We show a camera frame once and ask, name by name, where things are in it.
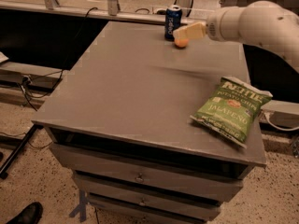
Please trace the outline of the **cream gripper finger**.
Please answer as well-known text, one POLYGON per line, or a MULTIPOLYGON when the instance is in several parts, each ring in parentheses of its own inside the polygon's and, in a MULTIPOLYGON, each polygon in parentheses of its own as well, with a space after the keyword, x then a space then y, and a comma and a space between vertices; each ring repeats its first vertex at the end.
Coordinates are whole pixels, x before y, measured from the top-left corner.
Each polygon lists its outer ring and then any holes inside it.
POLYGON ((201 22, 195 22, 189 25, 181 26, 173 32, 175 39, 200 39, 206 35, 206 25, 201 22))

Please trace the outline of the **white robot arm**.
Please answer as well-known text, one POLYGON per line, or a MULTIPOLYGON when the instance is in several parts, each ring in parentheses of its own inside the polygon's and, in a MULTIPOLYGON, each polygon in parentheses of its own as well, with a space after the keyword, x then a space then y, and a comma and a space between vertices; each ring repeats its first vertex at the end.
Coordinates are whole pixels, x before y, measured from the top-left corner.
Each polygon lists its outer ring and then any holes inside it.
POLYGON ((201 39, 207 35, 220 42, 239 42, 276 54, 299 72, 299 17, 269 1, 246 7, 222 7, 205 22, 194 22, 173 32, 175 39, 201 39))

